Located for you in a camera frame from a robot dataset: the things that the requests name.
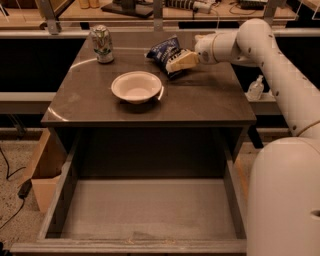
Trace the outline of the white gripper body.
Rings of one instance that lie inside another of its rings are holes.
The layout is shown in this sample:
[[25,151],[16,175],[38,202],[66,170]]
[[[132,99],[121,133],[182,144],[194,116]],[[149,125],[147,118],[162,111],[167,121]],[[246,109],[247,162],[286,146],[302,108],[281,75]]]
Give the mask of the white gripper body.
[[207,36],[195,43],[195,52],[202,64],[217,64],[214,56],[214,40],[216,34],[207,34]]

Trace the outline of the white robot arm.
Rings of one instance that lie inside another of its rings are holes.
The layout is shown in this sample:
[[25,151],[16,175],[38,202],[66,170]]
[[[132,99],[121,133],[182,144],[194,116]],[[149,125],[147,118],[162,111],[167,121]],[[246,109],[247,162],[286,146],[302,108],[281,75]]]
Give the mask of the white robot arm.
[[235,32],[197,35],[194,49],[171,57],[166,70],[222,62],[260,69],[289,132],[267,143],[252,164],[247,256],[320,256],[319,89],[282,53],[262,19]]

